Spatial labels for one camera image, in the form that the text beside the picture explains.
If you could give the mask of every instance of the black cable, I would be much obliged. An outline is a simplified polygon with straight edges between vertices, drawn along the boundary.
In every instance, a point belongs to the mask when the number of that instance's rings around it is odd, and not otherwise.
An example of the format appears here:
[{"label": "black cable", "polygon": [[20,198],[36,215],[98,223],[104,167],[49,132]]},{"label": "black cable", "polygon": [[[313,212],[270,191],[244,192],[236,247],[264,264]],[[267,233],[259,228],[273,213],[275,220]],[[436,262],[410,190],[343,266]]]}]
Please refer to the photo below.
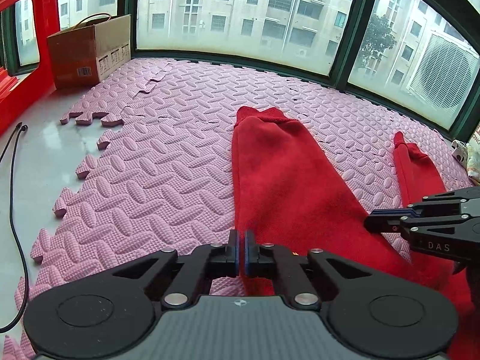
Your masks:
[{"label": "black cable", "polygon": [[15,139],[15,145],[13,147],[13,154],[11,157],[11,168],[10,168],[10,228],[11,232],[13,234],[13,237],[15,238],[15,243],[17,244],[18,252],[20,253],[20,258],[22,259],[22,266],[23,266],[23,275],[25,277],[25,292],[23,293],[23,301],[22,305],[20,306],[20,309],[18,310],[17,315],[15,318],[5,327],[0,328],[0,333],[6,333],[9,330],[11,330],[17,323],[20,321],[22,318],[23,312],[25,311],[25,308],[27,306],[28,302],[28,293],[30,292],[30,288],[28,285],[28,268],[27,268],[27,263],[25,261],[25,254],[23,253],[22,245],[20,245],[20,241],[18,240],[17,236],[17,231],[15,230],[15,225],[14,225],[14,164],[15,164],[15,155],[17,154],[17,146],[18,146],[18,140],[20,139],[20,134],[23,131],[27,131],[28,127],[27,125],[23,125],[21,123],[17,124],[15,126],[15,130],[11,134],[10,138],[8,139],[7,144],[5,145],[5,149],[3,149],[3,153],[0,156],[0,163],[2,162],[3,157],[5,156],[5,153],[10,145],[10,142],[12,138],[15,135],[15,132],[17,132],[17,137]]}]

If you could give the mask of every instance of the marble surface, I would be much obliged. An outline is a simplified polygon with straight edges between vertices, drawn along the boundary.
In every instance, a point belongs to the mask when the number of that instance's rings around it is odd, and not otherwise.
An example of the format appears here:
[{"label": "marble surface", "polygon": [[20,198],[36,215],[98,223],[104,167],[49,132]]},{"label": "marble surface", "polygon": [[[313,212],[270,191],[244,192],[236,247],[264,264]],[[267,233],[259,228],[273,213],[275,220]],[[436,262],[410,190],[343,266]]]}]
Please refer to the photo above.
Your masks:
[{"label": "marble surface", "polygon": [[[97,140],[105,131],[99,120],[88,127],[69,123],[62,126],[59,118],[79,100],[87,90],[56,91],[30,107],[11,128],[0,137],[0,152],[18,122],[28,125],[28,131],[19,140],[15,159],[13,215],[18,238],[28,264],[30,284],[38,273],[29,257],[30,249],[41,228],[54,234],[60,223],[52,207],[62,188],[76,192],[82,181],[75,169],[87,154],[99,157]],[[0,163],[0,326],[7,325],[17,310],[14,293],[21,276],[22,264],[9,224],[10,165],[13,142]],[[17,325],[6,333],[20,341],[22,329]],[[3,348],[5,334],[0,334]]]}]

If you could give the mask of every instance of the pink foam mat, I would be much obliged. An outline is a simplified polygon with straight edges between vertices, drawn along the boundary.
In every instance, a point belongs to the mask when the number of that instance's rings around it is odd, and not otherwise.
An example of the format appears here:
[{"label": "pink foam mat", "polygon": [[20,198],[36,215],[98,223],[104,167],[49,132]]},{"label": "pink foam mat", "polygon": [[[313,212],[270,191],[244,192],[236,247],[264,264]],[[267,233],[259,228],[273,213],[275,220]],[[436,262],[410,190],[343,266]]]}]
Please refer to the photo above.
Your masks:
[{"label": "pink foam mat", "polygon": [[[64,189],[55,202],[63,220],[54,235],[42,229],[32,247],[41,268],[30,296],[166,245],[188,254],[226,242],[234,221],[231,137],[243,105],[277,107],[304,123],[367,211],[401,205],[392,157],[397,131],[431,157],[448,190],[470,186],[436,131],[366,100],[250,68],[135,59],[61,118],[123,127],[105,131],[102,155],[78,166],[85,179],[79,192]],[[402,238],[385,237],[410,258]],[[219,279],[212,294],[240,296],[241,281]],[[8,339],[4,353],[19,359],[15,345]],[[26,336],[21,348],[33,354]]]}]

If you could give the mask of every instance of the green foliage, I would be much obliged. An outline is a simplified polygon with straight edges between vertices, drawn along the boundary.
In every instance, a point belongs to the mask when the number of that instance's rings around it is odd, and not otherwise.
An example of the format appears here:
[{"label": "green foliage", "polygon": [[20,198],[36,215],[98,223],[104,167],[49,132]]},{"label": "green foliage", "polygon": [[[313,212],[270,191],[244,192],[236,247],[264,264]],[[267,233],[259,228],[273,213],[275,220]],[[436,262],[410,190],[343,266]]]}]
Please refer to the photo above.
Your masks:
[{"label": "green foliage", "polygon": [[364,68],[367,66],[368,60],[374,54],[383,53],[386,49],[392,49],[397,41],[392,35],[392,29],[388,26],[387,17],[379,17],[376,14],[370,16],[365,36],[360,46],[355,68]]}]

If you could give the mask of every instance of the silver screw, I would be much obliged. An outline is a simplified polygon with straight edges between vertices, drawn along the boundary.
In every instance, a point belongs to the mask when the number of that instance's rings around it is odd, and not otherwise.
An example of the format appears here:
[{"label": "silver screw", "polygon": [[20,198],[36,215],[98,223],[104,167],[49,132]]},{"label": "silver screw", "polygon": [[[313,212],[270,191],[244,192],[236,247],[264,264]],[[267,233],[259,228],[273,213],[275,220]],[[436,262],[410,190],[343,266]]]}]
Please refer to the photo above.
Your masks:
[{"label": "silver screw", "polygon": [[165,303],[168,303],[171,306],[180,306],[188,301],[186,295],[183,295],[179,292],[174,292],[173,294],[168,294],[164,298]]},{"label": "silver screw", "polygon": [[296,295],[295,301],[303,306],[310,306],[318,302],[318,296],[309,292],[304,292],[303,294]]}]

